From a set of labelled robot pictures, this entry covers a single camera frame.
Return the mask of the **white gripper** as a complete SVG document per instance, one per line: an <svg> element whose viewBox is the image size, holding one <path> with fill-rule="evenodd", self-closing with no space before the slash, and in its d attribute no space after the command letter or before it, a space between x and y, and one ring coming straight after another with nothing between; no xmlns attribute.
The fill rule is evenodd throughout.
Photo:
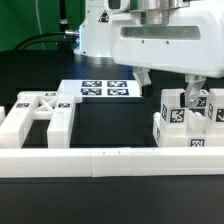
<svg viewBox="0 0 224 224"><path fill-rule="evenodd" d="M224 8L177 9L167 25L156 26L142 26L137 15L119 13L111 16L110 25L112 58L136 66L133 76L143 97L151 87L149 69L185 73L180 106L189 109L198 104L205 76L224 76Z"/></svg>

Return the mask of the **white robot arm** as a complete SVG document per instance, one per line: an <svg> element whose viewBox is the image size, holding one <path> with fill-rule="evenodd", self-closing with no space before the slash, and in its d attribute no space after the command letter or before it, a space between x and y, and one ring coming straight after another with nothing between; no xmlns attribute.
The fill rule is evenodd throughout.
<svg viewBox="0 0 224 224"><path fill-rule="evenodd" d="M184 105L208 77L224 76L224 0L105 0L110 13L109 49L117 64L129 65L141 87L150 70L182 73L188 83Z"/></svg>

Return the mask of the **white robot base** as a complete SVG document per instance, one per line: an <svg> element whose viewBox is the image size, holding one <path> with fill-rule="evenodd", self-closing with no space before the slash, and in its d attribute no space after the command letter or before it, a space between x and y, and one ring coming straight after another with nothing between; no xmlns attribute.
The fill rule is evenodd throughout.
<svg viewBox="0 0 224 224"><path fill-rule="evenodd" d="M79 26L76 61L90 64L113 64L109 49L112 12L125 11L130 0L85 0L85 19Z"/></svg>

